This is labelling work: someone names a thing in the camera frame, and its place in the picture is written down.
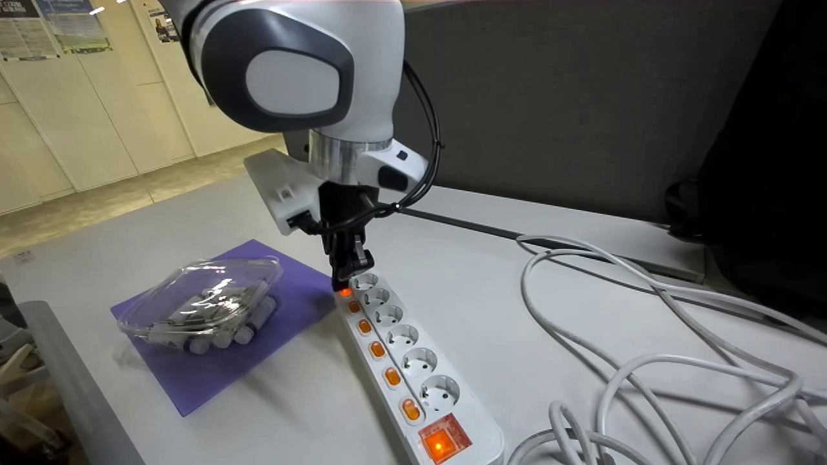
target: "white power strip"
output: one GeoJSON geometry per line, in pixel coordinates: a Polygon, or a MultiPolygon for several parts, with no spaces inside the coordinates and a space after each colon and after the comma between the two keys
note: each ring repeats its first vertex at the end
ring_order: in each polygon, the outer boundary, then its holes
{"type": "Polygon", "coordinates": [[[339,293],[341,318],[411,462],[499,465],[504,436],[385,279],[339,293]]]}

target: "white table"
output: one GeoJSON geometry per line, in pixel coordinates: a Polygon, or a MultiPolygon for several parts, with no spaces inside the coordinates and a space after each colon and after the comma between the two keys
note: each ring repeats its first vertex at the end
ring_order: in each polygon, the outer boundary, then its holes
{"type": "MultiPolygon", "coordinates": [[[[695,246],[676,243],[647,222],[451,188],[435,188],[421,209],[588,239],[678,270],[703,266],[695,246]]],[[[371,390],[348,359],[339,315],[293,339],[190,420],[176,414],[120,333],[111,305],[187,262],[217,257],[251,239],[327,272],[319,239],[282,239],[248,179],[0,262],[0,275],[21,301],[47,301],[56,308],[35,311],[28,321],[94,462],[399,462],[394,436],[382,431],[371,390]]],[[[474,382],[509,448],[545,430],[552,401],[570,403],[585,422],[593,420],[600,382],[553,345],[521,302],[517,276],[528,254],[509,240],[402,214],[372,222],[371,250],[379,272],[474,382]]],[[[557,266],[543,266],[532,281],[549,315],[618,359],[653,351],[712,356],[654,297],[557,266]]],[[[733,342],[827,385],[826,349],[709,311],[695,315],[733,342]]],[[[743,382],[694,369],[650,369],[643,381],[734,403],[749,394],[743,382]]],[[[730,420],[676,403],[671,412],[695,448],[707,448],[730,420]]],[[[616,409],[611,431],[654,451],[641,443],[641,430],[624,409],[616,409]]],[[[749,465],[805,462],[813,448],[809,436],[756,427],[730,458],[749,465]]]]}

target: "floor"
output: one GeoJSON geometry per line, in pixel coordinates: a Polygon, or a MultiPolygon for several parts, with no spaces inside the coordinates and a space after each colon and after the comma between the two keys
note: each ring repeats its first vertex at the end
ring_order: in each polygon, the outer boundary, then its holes
{"type": "MultiPolygon", "coordinates": [[[[97,192],[74,195],[26,213],[6,214],[0,218],[0,258],[21,257],[40,243],[58,240],[83,228],[94,228],[107,221],[203,188],[207,183],[238,177],[244,174],[244,157],[264,150],[288,152],[282,137],[270,137],[246,147],[236,147],[200,160],[187,160],[182,165],[164,169],[140,179],[111,183],[97,192]]],[[[47,422],[50,427],[65,431],[65,436],[70,436],[70,451],[59,456],[59,462],[88,465],[81,445],[74,439],[76,434],[68,422],[68,414],[59,407],[58,390],[52,385],[35,385],[32,390],[21,394],[13,403],[28,412],[32,416],[47,422]]],[[[21,434],[17,430],[4,430],[4,436],[18,451],[36,448],[32,434],[21,434]]]]}
{"type": "Polygon", "coordinates": [[[26,254],[40,243],[70,236],[76,231],[129,214],[134,209],[182,196],[207,183],[244,174],[244,157],[282,150],[282,137],[270,137],[246,147],[187,160],[140,179],[111,183],[103,188],[74,195],[26,213],[0,218],[0,258],[26,254]]]}

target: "plastic bag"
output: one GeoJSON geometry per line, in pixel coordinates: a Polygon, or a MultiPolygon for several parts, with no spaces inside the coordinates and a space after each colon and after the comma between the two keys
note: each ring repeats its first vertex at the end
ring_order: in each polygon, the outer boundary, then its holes
{"type": "Polygon", "coordinates": [[[118,321],[134,339],[190,355],[246,346],[277,311],[271,288],[279,276],[279,262],[190,263],[140,296],[118,321]]]}

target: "white wall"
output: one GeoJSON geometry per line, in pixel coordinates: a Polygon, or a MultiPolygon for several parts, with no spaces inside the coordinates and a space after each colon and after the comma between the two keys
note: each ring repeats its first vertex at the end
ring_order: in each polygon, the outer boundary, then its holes
{"type": "Polygon", "coordinates": [[[99,0],[114,53],[0,62],[0,214],[257,143],[207,107],[154,0],[99,0]]]}

